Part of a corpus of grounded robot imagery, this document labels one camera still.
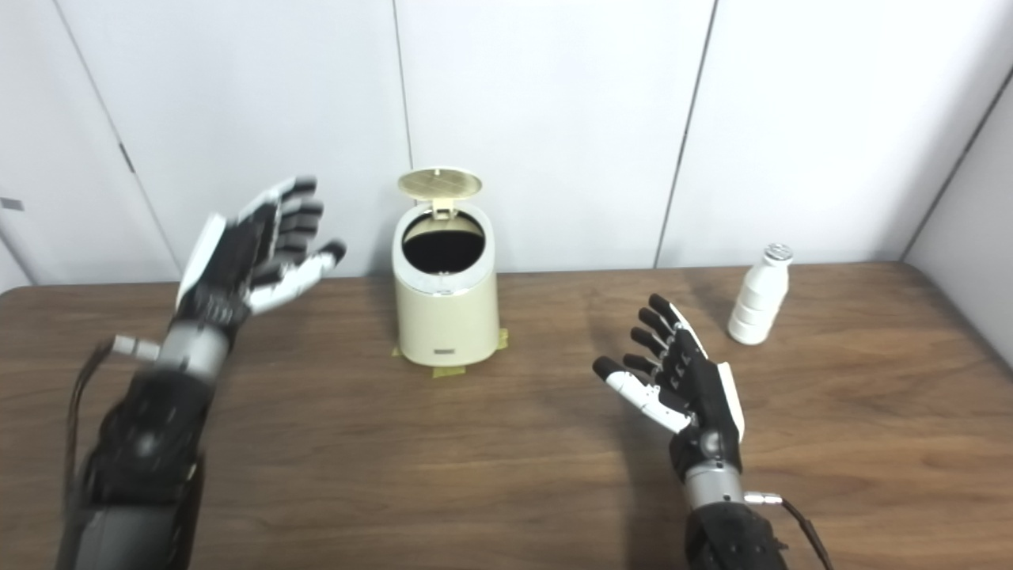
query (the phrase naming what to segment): trash can lid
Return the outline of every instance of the trash can lid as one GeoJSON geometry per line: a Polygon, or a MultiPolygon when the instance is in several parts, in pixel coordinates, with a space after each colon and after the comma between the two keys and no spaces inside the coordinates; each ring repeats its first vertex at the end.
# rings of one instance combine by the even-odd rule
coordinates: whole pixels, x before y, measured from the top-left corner
{"type": "Polygon", "coordinates": [[[415,199],[462,199],[478,193],[482,180],[459,168],[419,168],[397,179],[401,191],[415,199]]]}

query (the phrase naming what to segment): black cable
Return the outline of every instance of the black cable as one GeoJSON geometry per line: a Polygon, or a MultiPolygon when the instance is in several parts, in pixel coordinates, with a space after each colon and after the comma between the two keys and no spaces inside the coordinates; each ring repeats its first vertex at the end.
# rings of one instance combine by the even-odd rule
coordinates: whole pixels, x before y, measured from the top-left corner
{"type": "Polygon", "coordinates": [[[74,471],[77,467],[77,412],[81,406],[81,395],[88,385],[92,375],[98,370],[105,357],[112,352],[114,339],[109,339],[97,347],[81,368],[74,382],[74,392],[70,397],[70,408],[67,410],[67,443],[64,450],[64,512],[70,508],[70,500],[74,491],[74,471]]]}
{"type": "Polygon", "coordinates": [[[820,561],[824,563],[824,568],[827,570],[834,570],[834,565],[830,562],[830,554],[823,546],[823,541],[820,540],[820,535],[816,534],[816,527],[812,525],[812,521],[805,518],[801,511],[796,509],[795,506],[789,503],[784,497],[781,498],[781,505],[791,513],[791,516],[795,517],[795,520],[798,521],[798,525],[801,526],[802,533],[805,534],[805,538],[808,539],[809,544],[812,545],[812,550],[816,551],[816,556],[819,556],[820,561]]]}

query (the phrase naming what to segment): cream trash can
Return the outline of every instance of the cream trash can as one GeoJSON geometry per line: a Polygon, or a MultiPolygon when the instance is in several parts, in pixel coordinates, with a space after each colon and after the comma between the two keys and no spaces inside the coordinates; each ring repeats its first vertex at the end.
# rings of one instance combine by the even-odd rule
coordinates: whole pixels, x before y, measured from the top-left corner
{"type": "Polygon", "coordinates": [[[394,292],[401,354],[423,367],[465,367],[499,344],[495,240],[477,207],[482,188],[456,168],[423,168],[398,179],[418,200],[394,231],[394,292]]]}

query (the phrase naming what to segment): silver bottle cap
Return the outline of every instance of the silver bottle cap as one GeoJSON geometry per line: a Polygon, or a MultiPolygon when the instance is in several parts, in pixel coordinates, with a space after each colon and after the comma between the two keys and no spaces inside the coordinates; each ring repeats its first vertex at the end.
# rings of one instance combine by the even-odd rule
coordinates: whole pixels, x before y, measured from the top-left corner
{"type": "Polygon", "coordinates": [[[790,261],[795,256],[791,252],[791,247],[788,247],[784,243],[771,243],[767,245],[767,248],[763,250],[763,254],[768,259],[775,261],[790,261]]]}

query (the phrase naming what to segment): wooden table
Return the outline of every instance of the wooden table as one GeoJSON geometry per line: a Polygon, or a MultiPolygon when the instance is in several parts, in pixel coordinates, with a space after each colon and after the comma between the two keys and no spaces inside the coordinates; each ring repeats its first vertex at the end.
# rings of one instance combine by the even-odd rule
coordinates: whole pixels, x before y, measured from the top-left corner
{"type": "MultiPolygon", "coordinates": [[[[391,357],[388,278],[322,282],[251,321],[206,433],[191,568],[682,568],[668,436],[591,373],[651,293],[732,363],[745,484],[811,518],[845,569],[1013,568],[1013,385],[915,269],[792,268],[771,339],[723,325],[742,268],[504,274],[510,348],[466,376],[391,357]]],[[[25,289],[0,300],[0,568],[51,568],[64,415],[112,333],[160,339],[168,283],[25,289]]],[[[83,403],[82,446],[135,364],[83,403]]],[[[792,570],[817,568],[780,509],[792,570]]]]}

